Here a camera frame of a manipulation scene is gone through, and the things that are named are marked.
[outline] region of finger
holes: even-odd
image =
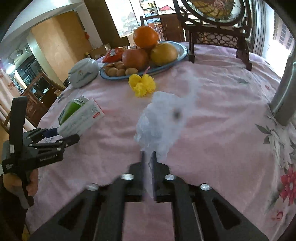
[[[38,182],[38,169],[34,169],[30,174],[31,182]]]
[[[38,183],[30,183],[27,187],[28,196],[34,196],[38,191]]]

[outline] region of yellow yarn flower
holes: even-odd
[[[137,74],[132,74],[128,78],[128,83],[129,83],[130,87],[132,88],[132,90],[134,90],[134,88],[136,87],[136,84],[141,82],[141,80],[142,80],[141,76],[139,76]]]
[[[132,74],[128,79],[128,83],[137,97],[143,97],[147,93],[153,93],[156,89],[154,79],[148,74],[144,74],[143,77]]]
[[[135,91],[135,95],[137,97],[143,97],[147,93],[147,90],[142,83],[137,83],[136,87],[134,88],[134,91]]]
[[[151,76],[144,74],[142,76],[142,84],[146,87],[148,93],[153,93],[156,89],[155,82]]]

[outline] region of plastic bag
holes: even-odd
[[[183,98],[166,92],[155,92],[152,102],[144,109],[136,126],[134,139],[146,153],[144,187],[152,197],[150,157],[156,151],[157,160],[163,162],[169,149],[180,136],[195,105],[194,89]]]
[[[124,49],[122,49],[122,48],[111,49],[106,53],[106,55],[103,58],[102,62],[104,62],[104,63],[113,63],[113,62],[120,61],[123,52],[124,52]]]

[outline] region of blue oval plate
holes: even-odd
[[[163,72],[165,70],[168,70],[170,67],[175,65],[177,62],[184,59],[187,55],[187,48],[185,46],[183,46],[182,44],[179,44],[179,43],[173,42],[173,41],[160,41],[160,43],[162,43],[162,42],[168,42],[168,43],[174,45],[178,51],[178,58],[175,61],[170,62],[170,63],[163,65],[163,66],[151,66],[151,68],[147,71],[147,74],[149,74],[149,75],[155,75],[155,74],[158,74],[158,73]],[[144,71],[141,71],[138,73],[138,75],[143,75],[143,74],[144,74]],[[125,75],[125,76],[120,76],[120,77],[110,77],[105,73],[103,68],[100,71],[100,75],[105,80],[128,80],[128,78],[130,77],[130,75]]]

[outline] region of kiwi fruit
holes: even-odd
[[[104,68],[105,73],[108,73],[108,70],[111,69],[111,68],[112,68],[112,67],[105,67],[105,68]]]
[[[126,75],[132,75],[132,74],[137,74],[139,71],[135,68],[128,68],[126,69]]]
[[[119,69],[116,72],[116,76],[117,77],[119,77],[119,76],[125,76],[125,75],[126,75],[126,70],[125,69]]]
[[[108,70],[107,75],[110,77],[116,77],[117,74],[117,68],[112,67],[111,69]]]
[[[117,67],[116,67],[117,69],[126,69],[126,67],[124,66],[124,64],[118,64],[117,65]]]
[[[114,63],[114,67],[118,69],[118,65],[123,64],[122,61],[118,61]]]

